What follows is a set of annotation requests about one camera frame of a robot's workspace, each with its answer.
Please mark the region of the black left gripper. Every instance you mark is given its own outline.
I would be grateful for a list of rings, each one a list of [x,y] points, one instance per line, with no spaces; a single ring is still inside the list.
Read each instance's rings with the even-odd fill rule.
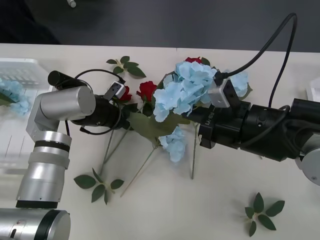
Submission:
[[[130,107],[126,104],[120,103],[119,108],[121,110],[121,118],[117,125],[117,128],[127,130],[130,127],[130,122],[128,121],[128,118],[130,116]]]

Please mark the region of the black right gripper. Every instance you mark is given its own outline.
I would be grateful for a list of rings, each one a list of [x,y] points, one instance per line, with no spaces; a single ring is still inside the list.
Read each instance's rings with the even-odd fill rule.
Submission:
[[[216,144],[238,149],[241,142],[242,125],[248,116],[250,103],[241,101],[238,107],[218,108],[211,105],[205,112],[199,127],[200,146],[212,149]],[[200,111],[184,113],[183,118],[200,123]]]

